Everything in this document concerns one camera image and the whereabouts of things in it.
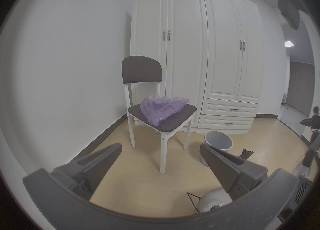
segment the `wardrobe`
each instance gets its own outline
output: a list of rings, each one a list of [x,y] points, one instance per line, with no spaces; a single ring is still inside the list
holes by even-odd
[[[135,0],[130,54],[159,61],[161,94],[197,107],[191,131],[246,133],[260,100],[262,32],[248,0]],[[131,90],[133,104],[156,94],[153,83]]]

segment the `chair backrest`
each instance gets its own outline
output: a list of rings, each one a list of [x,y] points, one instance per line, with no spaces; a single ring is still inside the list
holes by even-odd
[[[124,84],[161,82],[161,65],[148,57],[129,56],[122,60],[122,80]]]

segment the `chair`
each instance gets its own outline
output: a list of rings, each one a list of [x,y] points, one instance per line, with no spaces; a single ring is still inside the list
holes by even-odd
[[[157,94],[160,95],[160,82],[162,81],[162,69],[158,61],[144,56],[129,56],[122,61],[122,80],[124,83],[125,102],[127,106],[129,133],[131,139],[131,146],[135,148],[134,130],[132,118],[136,117],[149,127],[155,129],[156,133],[161,132],[161,161],[160,173],[164,174],[166,170],[166,157],[168,139],[177,133],[186,123],[188,128],[186,131],[186,142],[183,149],[187,148],[188,139],[190,136],[192,115],[197,108],[186,104],[186,106],[178,113],[170,116],[158,126],[150,125],[147,118],[140,110],[140,104],[131,106],[129,84],[131,83],[157,83]]]

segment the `chair frame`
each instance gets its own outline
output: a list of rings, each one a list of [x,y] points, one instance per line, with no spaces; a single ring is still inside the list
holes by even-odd
[[[131,107],[130,103],[130,94],[129,94],[129,84],[124,84],[124,93],[125,93],[125,104],[127,106],[127,116],[128,116],[128,124],[129,124],[129,133],[130,133],[130,140],[131,140],[131,146],[133,148],[136,147],[135,141],[134,141],[134,129],[133,129],[133,122],[132,119],[134,118],[133,115],[131,115],[128,112],[128,108]],[[156,82],[157,85],[157,94],[160,96],[160,82]],[[188,146],[189,136],[190,136],[190,130],[191,130],[191,122],[192,122],[192,115],[185,120],[181,125],[179,125],[177,128],[175,128],[171,132],[160,132],[161,133],[161,158],[160,158],[160,173],[163,175],[166,171],[166,159],[167,159],[167,147],[168,147],[168,139],[171,138],[175,133],[177,133],[184,125],[188,123],[188,127],[186,130],[186,141],[183,146],[183,149],[186,149]],[[152,125],[146,124],[148,127],[151,127],[155,130],[156,133],[159,132],[156,128],[154,128]]]

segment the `drawer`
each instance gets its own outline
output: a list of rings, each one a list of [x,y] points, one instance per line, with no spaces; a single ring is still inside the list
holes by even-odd
[[[216,130],[248,130],[254,117],[200,115],[198,128]]]
[[[255,117],[259,104],[231,101],[203,99],[201,114],[215,116]]]

